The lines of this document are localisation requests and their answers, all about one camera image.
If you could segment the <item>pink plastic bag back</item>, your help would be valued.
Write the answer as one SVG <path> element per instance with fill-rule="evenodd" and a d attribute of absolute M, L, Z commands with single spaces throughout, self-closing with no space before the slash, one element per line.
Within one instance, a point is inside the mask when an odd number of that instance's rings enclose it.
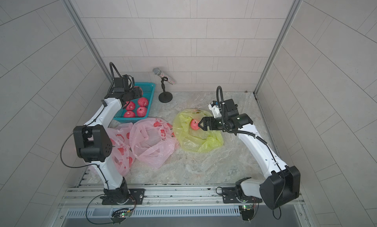
<path fill-rule="evenodd" d="M 130 147 L 141 163 L 160 168 L 177 150 L 179 143 L 172 125 L 160 118 L 146 118 L 133 124 Z"/>

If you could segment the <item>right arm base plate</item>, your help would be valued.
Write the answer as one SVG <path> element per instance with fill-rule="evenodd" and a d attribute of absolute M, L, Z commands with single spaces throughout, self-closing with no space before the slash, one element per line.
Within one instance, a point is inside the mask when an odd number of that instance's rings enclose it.
<path fill-rule="evenodd" d="M 225 204 L 242 204 L 242 203 L 251 203 L 258 204 L 262 203 L 263 200 L 254 196 L 245 196 L 242 192 L 236 187 L 217 187 L 216 193 L 222 197 L 223 203 Z"/>

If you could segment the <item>pink plastic bag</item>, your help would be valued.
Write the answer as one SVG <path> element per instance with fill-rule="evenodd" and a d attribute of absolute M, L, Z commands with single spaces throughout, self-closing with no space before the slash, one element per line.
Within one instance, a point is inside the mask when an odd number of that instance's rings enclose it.
<path fill-rule="evenodd" d="M 172 125 L 160 118 L 146 118 L 133 124 L 130 147 L 141 163 L 160 168 L 177 150 L 179 143 Z"/>
<path fill-rule="evenodd" d="M 106 128 L 113 150 L 111 153 L 113 162 L 117 171 L 125 177 L 136 158 L 130 146 L 130 132 L 133 127 L 132 123 L 120 124 L 116 128 Z"/>

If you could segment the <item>yellow-green plastic bag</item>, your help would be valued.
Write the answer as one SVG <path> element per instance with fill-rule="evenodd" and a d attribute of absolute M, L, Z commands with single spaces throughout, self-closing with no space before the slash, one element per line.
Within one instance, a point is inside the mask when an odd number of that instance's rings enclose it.
<path fill-rule="evenodd" d="M 207 153 L 223 146 L 224 141 L 220 131 L 204 131 L 201 128 L 192 129 L 191 122 L 200 122 L 211 113 L 200 109 L 186 109 L 177 114 L 173 121 L 173 133 L 180 147 L 189 152 Z"/>

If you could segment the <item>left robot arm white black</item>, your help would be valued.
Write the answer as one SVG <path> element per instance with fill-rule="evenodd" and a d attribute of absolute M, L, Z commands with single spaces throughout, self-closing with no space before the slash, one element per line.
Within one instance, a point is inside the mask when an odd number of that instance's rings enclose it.
<path fill-rule="evenodd" d="M 84 125 L 76 126 L 74 138 L 77 156 L 93 166 L 104 184 L 103 205 L 141 204 L 143 189 L 129 190 L 124 177 L 116 170 L 111 159 L 113 144 L 106 132 L 116 113 L 125 109 L 132 100 L 143 96 L 135 86 L 134 78 L 121 75 L 114 63 L 110 63 L 112 82 L 100 109 Z"/>

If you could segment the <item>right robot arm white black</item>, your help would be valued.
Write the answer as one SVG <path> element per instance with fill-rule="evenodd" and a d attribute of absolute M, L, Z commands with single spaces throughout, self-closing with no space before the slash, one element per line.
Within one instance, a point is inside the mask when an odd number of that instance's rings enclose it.
<path fill-rule="evenodd" d="M 261 199 L 271 209 L 299 197 L 300 172 L 295 166 L 288 166 L 260 136 L 252 119 L 239 114 L 238 106 L 232 99 L 224 100 L 221 86 L 216 90 L 217 99 L 209 104 L 211 117 L 204 117 L 198 126 L 204 131 L 222 131 L 237 136 L 248 148 L 259 164 L 264 181 L 244 178 L 237 181 L 235 196 L 240 202 L 249 198 Z"/>

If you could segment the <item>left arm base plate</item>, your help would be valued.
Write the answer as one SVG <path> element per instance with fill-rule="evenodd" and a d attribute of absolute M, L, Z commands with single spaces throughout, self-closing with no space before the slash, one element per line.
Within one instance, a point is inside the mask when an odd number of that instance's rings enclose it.
<path fill-rule="evenodd" d="M 104 189 L 101 197 L 102 205 L 133 205 L 142 204 L 145 189 Z"/>

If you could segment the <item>red apple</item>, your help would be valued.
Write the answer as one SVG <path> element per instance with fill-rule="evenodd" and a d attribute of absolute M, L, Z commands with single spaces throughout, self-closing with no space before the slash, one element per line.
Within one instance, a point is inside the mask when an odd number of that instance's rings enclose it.
<path fill-rule="evenodd" d="M 200 129 L 199 121 L 196 120 L 196 119 L 192 119 L 191 122 L 190 122 L 190 127 L 191 127 L 192 130 L 195 130 L 195 131 L 199 130 Z"/>
<path fill-rule="evenodd" d="M 136 115 L 135 115 L 135 112 L 133 111 L 126 111 L 123 115 L 124 118 L 135 118 Z"/>
<path fill-rule="evenodd" d="M 143 118 L 147 115 L 147 111 L 148 111 L 147 107 L 140 106 L 140 107 L 137 108 L 136 114 L 139 118 Z"/>
<path fill-rule="evenodd" d="M 138 99 L 137 103 L 140 107 L 148 107 L 149 100 L 145 97 L 141 97 L 141 98 Z"/>
<path fill-rule="evenodd" d="M 133 111 L 133 110 L 135 110 L 135 103 L 132 102 L 132 101 L 127 102 L 126 105 L 125 105 L 125 109 L 127 111 Z"/>

